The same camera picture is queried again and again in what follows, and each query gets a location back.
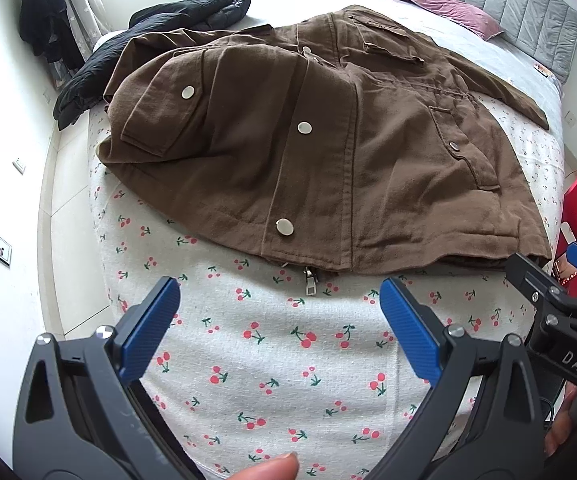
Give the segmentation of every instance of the gray headboard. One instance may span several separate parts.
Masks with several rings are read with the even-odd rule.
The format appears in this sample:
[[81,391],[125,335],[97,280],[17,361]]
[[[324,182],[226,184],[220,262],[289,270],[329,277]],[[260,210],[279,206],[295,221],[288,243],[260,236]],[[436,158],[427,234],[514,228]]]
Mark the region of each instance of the gray headboard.
[[462,0],[499,22],[504,38],[550,68],[562,81],[577,45],[577,11],[563,0]]

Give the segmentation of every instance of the brown jacket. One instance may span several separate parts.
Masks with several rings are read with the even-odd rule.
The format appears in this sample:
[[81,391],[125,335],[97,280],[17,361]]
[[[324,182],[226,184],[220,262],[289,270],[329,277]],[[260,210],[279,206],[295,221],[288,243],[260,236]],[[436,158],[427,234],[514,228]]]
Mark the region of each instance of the brown jacket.
[[524,173],[469,91],[548,128],[525,94],[363,7],[152,33],[108,84],[98,154],[189,230],[271,260],[361,274],[495,267],[514,251],[543,264]]

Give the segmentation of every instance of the hanging black coat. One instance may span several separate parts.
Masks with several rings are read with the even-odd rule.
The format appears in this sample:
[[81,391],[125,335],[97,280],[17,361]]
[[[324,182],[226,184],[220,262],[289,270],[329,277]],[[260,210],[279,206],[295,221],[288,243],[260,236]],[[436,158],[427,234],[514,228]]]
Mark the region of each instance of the hanging black coat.
[[70,70],[84,64],[64,0],[22,0],[20,37],[30,43],[35,56],[45,56],[49,63],[62,59]]

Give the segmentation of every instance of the curtain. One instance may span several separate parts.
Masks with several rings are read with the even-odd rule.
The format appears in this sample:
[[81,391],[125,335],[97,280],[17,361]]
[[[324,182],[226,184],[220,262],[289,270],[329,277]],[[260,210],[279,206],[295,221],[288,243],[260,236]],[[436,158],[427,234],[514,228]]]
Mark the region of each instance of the curtain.
[[75,43],[84,59],[91,55],[97,40],[110,32],[102,0],[65,0]]

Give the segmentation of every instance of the black down jacket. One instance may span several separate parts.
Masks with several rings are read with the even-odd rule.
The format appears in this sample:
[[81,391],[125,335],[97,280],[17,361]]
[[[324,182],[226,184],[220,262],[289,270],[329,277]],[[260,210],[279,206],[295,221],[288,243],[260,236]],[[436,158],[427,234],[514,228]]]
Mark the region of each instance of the black down jacket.
[[59,129],[102,101],[115,65],[131,38],[178,28],[223,30],[241,20],[250,6],[251,0],[182,0],[136,12],[130,19],[132,26],[102,44],[62,88],[53,109]]

